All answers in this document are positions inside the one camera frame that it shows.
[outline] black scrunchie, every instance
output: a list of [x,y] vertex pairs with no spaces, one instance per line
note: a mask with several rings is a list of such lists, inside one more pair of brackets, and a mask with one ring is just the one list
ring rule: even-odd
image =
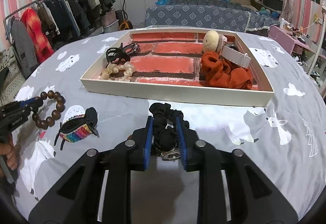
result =
[[140,47],[137,43],[131,43],[126,45],[125,47],[123,47],[123,43],[121,43],[119,48],[109,48],[106,51],[105,55],[108,63],[113,63],[114,61],[119,59],[117,62],[117,64],[119,64],[122,59],[124,59],[126,62],[130,61],[130,57],[139,51]]
[[[170,104],[153,103],[149,108],[149,111],[153,114],[153,136],[154,143],[159,145],[162,151],[170,151],[176,146],[176,118],[183,113],[178,110],[172,110]],[[173,122],[174,128],[167,126],[167,120]],[[189,128],[189,122],[185,121],[185,126]]]

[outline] gray coat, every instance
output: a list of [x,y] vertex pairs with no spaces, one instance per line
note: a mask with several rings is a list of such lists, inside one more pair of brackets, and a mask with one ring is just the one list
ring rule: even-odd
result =
[[31,37],[29,36],[25,25],[14,20],[11,26],[11,35],[16,48],[14,48],[17,62],[20,66],[22,74],[27,79],[33,71],[38,67],[36,60],[35,48]]

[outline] human hand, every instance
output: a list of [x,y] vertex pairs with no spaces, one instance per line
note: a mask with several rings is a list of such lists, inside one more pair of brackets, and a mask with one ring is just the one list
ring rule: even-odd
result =
[[[8,143],[7,144],[0,143],[0,155],[6,155],[8,167],[10,167],[12,170],[17,168],[16,152],[15,152],[14,143],[12,141],[11,133],[8,135]],[[4,173],[1,169],[1,167],[0,167],[0,176],[1,177],[4,176]]]

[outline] orange scrunchie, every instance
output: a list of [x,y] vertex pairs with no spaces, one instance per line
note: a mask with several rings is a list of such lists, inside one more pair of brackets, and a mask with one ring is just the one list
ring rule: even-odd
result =
[[251,89],[252,75],[249,69],[241,68],[227,59],[219,59],[214,51],[202,56],[202,72],[211,87]]

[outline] red brick pattern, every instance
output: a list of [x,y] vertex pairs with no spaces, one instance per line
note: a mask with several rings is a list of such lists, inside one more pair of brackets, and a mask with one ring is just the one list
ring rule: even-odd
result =
[[[131,58],[136,67],[132,81],[209,87],[205,77],[200,75],[204,36],[203,33],[179,32],[133,34],[141,51]],[[235,41],[234,36],[227,38],[230,43]],[[257,85],[252,89],[259,90]]]
[[199,55],[201,57],[203,45],[200,43],[187,43],[187,42],[165,42],[157,43],[154,49],[155,54],[165,55]]
[[154,42],[154,41],[189,41],[195,42],[195,33],[137,33],[133,34],[135,42]]
[[135,76],[193,75],[194,59],[190,57],[136,56],[131,58],[136,67]]

